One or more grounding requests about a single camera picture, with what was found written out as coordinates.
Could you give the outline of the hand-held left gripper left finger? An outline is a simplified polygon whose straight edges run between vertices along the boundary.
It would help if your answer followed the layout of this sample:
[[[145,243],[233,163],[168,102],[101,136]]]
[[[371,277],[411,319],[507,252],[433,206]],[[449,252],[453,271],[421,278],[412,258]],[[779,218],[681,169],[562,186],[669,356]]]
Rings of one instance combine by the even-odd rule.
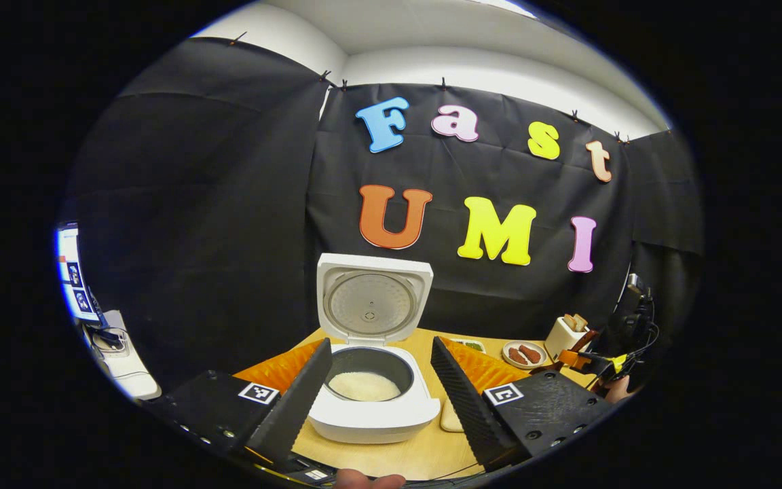
[[[324,338],[286,392],[209,369],[143,407],[218,457],[286,468],[331,366]]]

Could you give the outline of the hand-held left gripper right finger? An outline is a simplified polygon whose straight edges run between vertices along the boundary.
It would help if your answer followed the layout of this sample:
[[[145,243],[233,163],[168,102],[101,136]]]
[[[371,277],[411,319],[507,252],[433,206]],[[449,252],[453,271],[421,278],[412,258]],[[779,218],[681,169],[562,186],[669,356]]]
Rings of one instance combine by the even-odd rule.
[[[430,362],[486,471],[545,458],[616,408],[558,369],[530,374],[441,336]]]

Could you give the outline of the brown wooden spoon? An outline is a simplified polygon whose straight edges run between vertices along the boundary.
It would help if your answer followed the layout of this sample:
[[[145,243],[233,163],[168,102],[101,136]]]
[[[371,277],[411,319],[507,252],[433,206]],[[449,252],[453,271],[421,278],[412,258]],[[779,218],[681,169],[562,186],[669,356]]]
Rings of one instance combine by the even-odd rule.
[[[593,338],[598,337],[599,332],[590,330],[582,338],[580,338],[576,344],[571,347],[571,349],[562,350],[561,353],[558,355],[558,359],[556,362],[554,362],[551,365],[547,366],[539,366],[535,368],[531,375],[539,374],[540,372],[545,372],[547,369],[554,369],[555,371],[559,371],[564,365],[567,366],[574,366],[575,362],[577,362],[578,353],[588,344]]]

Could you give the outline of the white rice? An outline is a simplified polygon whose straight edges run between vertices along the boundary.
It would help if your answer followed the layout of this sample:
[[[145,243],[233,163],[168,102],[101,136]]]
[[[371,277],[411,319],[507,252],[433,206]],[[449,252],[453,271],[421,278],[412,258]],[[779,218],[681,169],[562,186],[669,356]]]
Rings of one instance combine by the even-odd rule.
[[[380,402],[401,395],[401,390],[388,378],[373,372],[337,374],[328,383],[339,396],[360,402]]]

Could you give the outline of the white rice cooker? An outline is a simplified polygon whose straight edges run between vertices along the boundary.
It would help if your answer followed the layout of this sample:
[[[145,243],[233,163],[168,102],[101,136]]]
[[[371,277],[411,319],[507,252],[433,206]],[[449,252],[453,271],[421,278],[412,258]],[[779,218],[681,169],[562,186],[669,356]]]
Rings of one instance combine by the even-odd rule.
[[[415,437],[439,414],[412,353],[397,348],[417,329],[432,285],[426,262],[324,253],[316,271],[322,330],[338,343],[332,365],[308,414],[314,430],[342,443],[396,443]],[[379,376],[398,393],[357,400],[332,386],[341,375]]]

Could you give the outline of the clear plastic container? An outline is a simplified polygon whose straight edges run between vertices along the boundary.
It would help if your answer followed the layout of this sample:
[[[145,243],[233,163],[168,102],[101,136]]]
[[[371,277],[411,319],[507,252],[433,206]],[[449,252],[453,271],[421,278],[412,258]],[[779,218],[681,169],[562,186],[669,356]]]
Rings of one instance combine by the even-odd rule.
[[[464,431],[462,422],[460,422],[450,399],[445,399],[443,408],[441,408],[440,428],[448,433],[463,433]]]

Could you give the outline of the white toaster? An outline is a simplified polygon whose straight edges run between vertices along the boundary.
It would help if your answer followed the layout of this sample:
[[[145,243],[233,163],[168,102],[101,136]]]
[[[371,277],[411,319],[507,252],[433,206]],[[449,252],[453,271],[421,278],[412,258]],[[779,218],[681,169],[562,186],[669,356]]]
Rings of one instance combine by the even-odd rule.
[[[551,361],[556,361],[562,350],[571,349],[588,331],[589,325],[584,331],[571,331],[564,324],[563,316],[559,316],[545,340],[545,349]]]

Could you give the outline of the round white plate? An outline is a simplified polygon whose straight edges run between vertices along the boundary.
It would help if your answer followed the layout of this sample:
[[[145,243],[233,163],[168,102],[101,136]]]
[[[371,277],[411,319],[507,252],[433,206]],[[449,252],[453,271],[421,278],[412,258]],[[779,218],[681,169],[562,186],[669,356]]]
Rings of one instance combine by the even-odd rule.
[[[529,365],[522,365],[522,364],[518,364],[516,362],[513,362],[512,359],[508,358],[508,349],[509,348],[517,348],[521,344],[524,344],[525,346],[529,346],[530,348],[534,348],[536,350],[539,350],[539,352],[541,353],[541,359],[542,359],[542,362],[541,362],[540,365],[534,365],[534,364],[531,364],[531,363],[529,363]],[[527,369],[528,371],[530,371],[531,369],[535,369],[537,367],[540,367],[541,365],[545,364],[547,362],[547,360],[549,360],[549,356],[547,355],[547,352],[543,349],[543,347],[541,347],[539,344],[536,344],[534,342],[523,341],[523,340],[513,340],[513,341],[509,341],[508,343],[506,343],[505,346],[502,347],[502,358],[505,359],[506,362],[508,362],[509,365],[515,366],[515,367],[517,367],[519,369]]]

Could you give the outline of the white side desk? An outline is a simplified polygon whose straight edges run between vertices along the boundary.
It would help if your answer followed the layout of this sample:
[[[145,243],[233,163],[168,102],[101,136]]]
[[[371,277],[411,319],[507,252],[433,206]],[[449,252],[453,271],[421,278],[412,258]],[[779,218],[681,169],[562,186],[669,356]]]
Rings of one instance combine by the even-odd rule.
[[[104,374],[124,395],[148,401],[162,395],[162,388],[149,374],[118,310],[103,313],[105,328],[84,327],[84,337]]]

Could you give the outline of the black backdrop cloth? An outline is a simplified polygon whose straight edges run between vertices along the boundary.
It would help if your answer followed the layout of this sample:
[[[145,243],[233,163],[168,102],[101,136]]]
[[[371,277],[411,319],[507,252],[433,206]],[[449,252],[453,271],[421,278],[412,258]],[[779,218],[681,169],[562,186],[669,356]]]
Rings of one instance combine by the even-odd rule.
[[[319,327],[322,253],[431,264],[421,326],[545,338],[605,325],[628,274],[677,336],[704,263],[699,183],[673,131],[618,143],[516,97],[330,88],[257,46],[184,41],[90,133],[63,208],[90,290],[162,390],[234,374]]]

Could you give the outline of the computer monitor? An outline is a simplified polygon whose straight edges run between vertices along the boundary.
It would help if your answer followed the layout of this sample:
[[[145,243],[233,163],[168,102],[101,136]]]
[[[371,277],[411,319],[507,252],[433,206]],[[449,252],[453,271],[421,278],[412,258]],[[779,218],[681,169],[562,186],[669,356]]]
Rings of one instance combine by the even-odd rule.
[[[60,223],[56,228],[55,256],[62,294],[72,318],[100,328],[102,321],[83,276],[78,235],[79,229],[75,221]]]

